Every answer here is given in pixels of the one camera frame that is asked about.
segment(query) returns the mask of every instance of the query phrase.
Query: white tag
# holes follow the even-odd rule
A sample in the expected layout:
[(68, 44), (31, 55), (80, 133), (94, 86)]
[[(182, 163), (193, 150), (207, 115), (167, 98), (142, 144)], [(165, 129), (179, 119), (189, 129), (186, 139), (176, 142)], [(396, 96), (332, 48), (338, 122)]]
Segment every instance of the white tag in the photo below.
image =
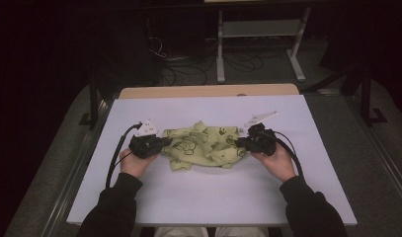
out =
[(157, 134), (158, 129), (155, 127), (155, 125), (147, 119), (142, 126), (139, 128), (139, 130), (136, 132), (136, 137), (139, 136), (147, 136), (147, 135), (153, 135)]
[(271, 113), (266, 113), (266, 114), (262, 114), (262, 115), (253, 116), (249, 121), (247, 121), (246, 123), (244, 123), (244, 125), (245, 125), (246, 127), (250, 127), (250, 126), (252, 126), (252, 125), (256, 125), (256, 124), (258, 124), (258, 123), (260, 123), (260, 122), (263, 122), (263, 121), (266, 120), (266, 119), (269, 119), (269, 118), (271, 118), (271, 117), (277, 115), (278, 113), (279, 113), (279, 112), (274, 111), (274, 112), (271, 112)]

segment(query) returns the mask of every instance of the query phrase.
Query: person's left hand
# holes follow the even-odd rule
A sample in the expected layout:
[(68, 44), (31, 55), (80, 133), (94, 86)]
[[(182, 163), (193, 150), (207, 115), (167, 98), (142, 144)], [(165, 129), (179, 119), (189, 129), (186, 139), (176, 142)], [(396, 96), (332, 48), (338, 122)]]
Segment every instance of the person's left hand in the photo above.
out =
[(121, 160), (121, 172), (132, 175), (135, 178), (141, 177), (149, 164), (158, 156), (158, 154), (152, 155), (148, 158), (141, 159), (131, 153), (129, 148), (123, 150), (120, 154)]

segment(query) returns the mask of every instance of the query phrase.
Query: green patterned fabric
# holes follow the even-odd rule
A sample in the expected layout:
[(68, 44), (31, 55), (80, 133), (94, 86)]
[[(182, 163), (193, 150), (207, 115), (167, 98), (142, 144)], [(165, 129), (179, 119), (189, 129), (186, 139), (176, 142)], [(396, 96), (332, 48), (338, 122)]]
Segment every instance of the green patterned fabric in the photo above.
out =
[(161, 153), (170, 157), (174, 171), (189, 170), (192, 164), (229, 169), (246, 154), (245, 148), (234, 143), (239, 137), (237, 126), (206, 126), (199, 121), (190, 127), (166, 129), (163, 137), (173, 138)]

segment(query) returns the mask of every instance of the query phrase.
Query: black cable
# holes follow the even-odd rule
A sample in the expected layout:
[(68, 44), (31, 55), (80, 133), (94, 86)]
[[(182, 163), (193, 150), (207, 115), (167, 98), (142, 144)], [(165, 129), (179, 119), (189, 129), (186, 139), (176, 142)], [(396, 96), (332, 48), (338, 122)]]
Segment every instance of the black cable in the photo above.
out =
[(295, 148), (293, 147), (292, 142), (290, 142), (290, 140), (289, 140), (285, 135), (283, 135), (282, 133), (280, 133), (280, 132), (278, 132), (278, 131), (274, 131), (274, 133), (280, 134), (280, 135), (282, 135), (283, 137), (286, 138), (286, 140), (287, 140), (287, 141), (290, 143), (290, 145), (292, 146), (292, 150), (293, 150), (293, 151), (290, 149), (289, 146), (286, 145), (286, 143), (284, 143), (284, 142), (283, 142), (282, 140), (280, 140), (279, 138), (277, 138), (277, 137), (274, 138), (273, 136), (270, 136), (270, 135), (268, 135), (268, 134), (266, 134), (266, 133), (263, 133), (263, 132), (257, 132), (257, 133), (258, 133), (258, 134), (261, 134), (261, 135), (265, 135), (266, 137), (270, 138), (271, 140), (273, 140), (273, 141), (277, 142), (279, 145), (281, 145), (281, 146), (287, 151), (287, 153), (289, 153), (290, 157), (291, 157), (292, 160), (293, 160), (293, 163), (295, 163), (296, 170), (298, 171), (298, 176), (300, 176), (300, 177), (302, 177), (302, 179), (304, 179), (304, 175), (303, 175), (303, 172), (302, 172), (301, 164), (300, 164), (300, 162), (299, 162), (298, 157), (296, 156), (296, 152), (294, 151)]
[[(177, 79), (178, 78), (180, 78), (181, 80), (182, 80), (182, 83), (180, 83), (179, 85), (180, 86), (184, 86), (184, 85), (186, 85), (185, 84), (185, 78), (184, 77), (182, 77), (181, 75), (178, 75), (178, 73), (179, 74), (183, 74), (183, 75), (189, 75), (189, 76), (194, 76), (194, 75), (200, 75), (200, 74), (203, 74), (203, 81), (201, 82), (201, 84), (202, 85), (206, 85), (207, 84), (207, 80), (208, 80), (208, 77), (207, 77), (207, 74), (206, 74), (206, 72), (208, 71), (208, 70), (210, 70), (210, 68), (214, 65), (214, 60), (212, 60), (211, 61), (211, 63), (209, 63), (208, 64), (208, 66), (207, 66), (207, 68), (206, 69), (202, 69), (202, 68), (200, 68), (200, 67), (198, 67), (198, 66), (196, 66), (196, 65), (198, 65), (198, 64), (201, 64), (203, 61), (196, 61), (196, 62), (189, 62), (189, 63), (187, 63), (187, 64), (182, 64), (182, 63), (177, 63), (177, 65), (175, 64), (175, 63), (167, 63), (165, 66), (164, 66), (164, 69), (167, 69), (167, 70), (169, 70), (169, 71), (171, 71), (172, 73), (173, 73), (173, 75), (163, 75), (163, 77), (165, 77), (165, 76), (174, 76), (174, 80), (173, 80), (173, 83), (171, 84), (171, 85), (174, 85), (175, 83), (176, 83), (176, 81), (177, 81)], [(181, 69), (195, 69), (196, 70), (196, 72), (190, 72), (190, 71), (187, 71), (187, 70), (181, 70)]]
[(192, 54), (191, 54), (191, 55), (189, 55), (189, 56), (187, 56), (187, 57), (182, 57), (182, 59), (179, 59), (179, 58), (177, 58), (177, 59), (171, 58), (171, 59), (169, 59), (169, 60), (166, 59), (165, 62), (166, 62), (166, 64), (169, 65), (169, 66), (176, 66), (176, 67), (179, 67), (179, 66), (193, 66), (193, 65), (197, 65), (197, 64), (203, 62), (203, 60), (200, 59), (199, 56), (196, 56), (196, 55), (192, 55)]
[(112, 157), (111, 165), (109, 166), (108, 177), (106, 177), (106, 189), (111, 187), (111, 178), (114, 173), (115, 166), (117, 165), (116, 161), (118, 155), (120, 154), (121, 147), (123, 146), (124, 140), (126, 139), (127, 134), (134, 128), (138, 129), (142, 126), (142, 123), (135, 124), (127, 129), (127, 131), (121, 136), (120, 142), (118, 143), (117, 149), (115, 150), (114, 156)]
[(115, 167), (124, 159), (126, 158), (128, 155), (132, 154), (133, 152), (130, 151), (129, 153), (127, 153), (127, 155), (123, 156), (122, 158), (120, 158), (120, 160), (117, 162), (117, 164), (115, 164)]
[(168, 67), (168, 66), (165, 66), (164, 69), (167, 69), (167, 70), (171, 71), (171, 72), (173, 73), (173, 75), (161, 75), (163, 85), (164, 85), (164, 79), (165, 79), (165, 77), (168, 77), (168, 76), (173, 77), (173, 76), (174, 76), (174, 78), (173, 78), (173, 80), (172, 80), (171, 83), (169, 82), (168, 79), (166, 79), (168, 86), (174, 86), (175, 83), (176, 83), (176, 80), (177, 80), (178, 75), (176, 74), (176, 72), (175, 72), (173, 69), (171, 69), (171, 68)]
[(259, 57), (259, 58), (272, 58), (272, 57), (279, 56), (279, 55), (281, 55), (281, 54), (283, 54), (283, 53), (286, 53), (286, 51), (285, 51), (284, 49), (278, 50), (278, 51), (273, 52), (271, 55), (268, 55), (268, 56), (262, 56), (263, 53), (264, 53), (264, 52), (259, 53), (259, 55), (258, 55), (257, 57)]
[(238, 62), (236, 62), (235, 60), (233, 60), (233, 59), (231, 59), (230, 57), (228, 57), (228, 56), (222, 56), (225, 60), (224, 60), (224, 62), (226, 62), (230, 67), (232, 67), (234, 70), (237, 70), (237, 71), (241, 71), (241, 72), (253, 72), (253, 71), (255, 71), (255, 70), (257, 70), (258, 68), (256, 68), (256, 65), (255, 64), (253, 64), (253, 66), (252, 67), (250, 67), (250, 66), (246, 66), (245, 64), (243, 64), (243, 63), (238, 63)]
[(254, 59), (258, 59), (257, 55), (249, 55), (248, 52), (231, 52), (231, 54), (240, 62), (252, 62)]

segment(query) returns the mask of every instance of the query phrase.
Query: metal frame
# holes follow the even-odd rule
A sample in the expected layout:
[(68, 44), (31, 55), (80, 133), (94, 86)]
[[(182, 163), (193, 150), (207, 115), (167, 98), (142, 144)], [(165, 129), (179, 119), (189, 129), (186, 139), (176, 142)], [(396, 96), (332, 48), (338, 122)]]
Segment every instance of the metal frame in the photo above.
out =
[(376, 132), (373, 128), (367, 124), (367, 121), (361, 117), (359, 113), (360, 107), (356, 101), (354, 101), (351, 97), (346, 97), (347, 104), (350, 106), (351, 111), (353, 112), (354, 116), (356, 117), (357, 121), (360, 122), (363, 130), (366, 132), (366, 135), (369, 137), (370, 141), (372, 142), (373, 146), (376, 148), (376, 151), (379, 154), (380, 162), (382, 167), (385, 170), (385, 173), (390, 178), (391, 182), (395, 186), (397, 193), (402, 198), (402, 174), (400, 170), (395, 165), (394, 161), (391, 159), (386, 148), (382, 145), (379, 137), (377, 136)]
[(366, 59), (364, 59), (363, 57), (359, 57), (341, 71), (334, 73), (333, 75), (325, 78), (324, 80), (318, 82), (313, 86), (301, 90), (301, 93), (318, 91), (324, 94), (327, 92), (324, 91), (324, 89), (322, 89), (324, 86), (327, 86), (328, 84), (340, 79), (342, 76), (347, 75), (348, 79), (343, 83), (341, 92), (346, 96), (351, 96), (355, 93), (356, 89), (358, 88), (358, 85), (362, 85), (361, 117), (366, 122), (366, 124), (372, 126), (374, 122), (387, 122), (382, 111), (379, 109), (373, 109), (373, 112), (375, 113), (376, 117), (372, 118), (370, 116), (371, 78), (369, 75), (367, 75), (367, 70), (368, 69)]
[(308, 20), (310, 7), (306, 7), (302, 13), (302, 17), (297, 20), (273, 20), (273, 21), (255, 21), (255, 22), (228, 22), (222, 20), (222, 10), (219, 11), (218, 17), (218, 52), (216, 57), (217, 83), (225, 83), (224, 63), (222, 57), (222, 39), (223, 38), (239, 38), (239, 37), (270, 37), (270, 36), (295, 36), (292, 48), (286, 51), (290, 65), (295, 73), (298, 82), (304, 82), (305, 76), (296, 59), (299, 45), (305, 31)]
[(64, 216), (72, 201), (75, 199), (75, 195), (81, 185), (81, 180), (83, 177), (80, 176), (80, 170), (82, 170), (86, 163), (92, 157), (93, 151), (99, 140), (100, 134), (102, 133), (105, 121), (108, 117), (111, 106), (106, 102), (102, 101), (98, 109), (98, 120), (95, 121), (93, 129), (89, 129), (87, 132), (83, 143), (81, 144), (80, 153), (75, 161), (68, 178), (55, 202), (49, 219), (47, 220), (44, 229), (41, 233), (41, 237), (54, 236), (55, 232), (62, 221), (62, 216)]

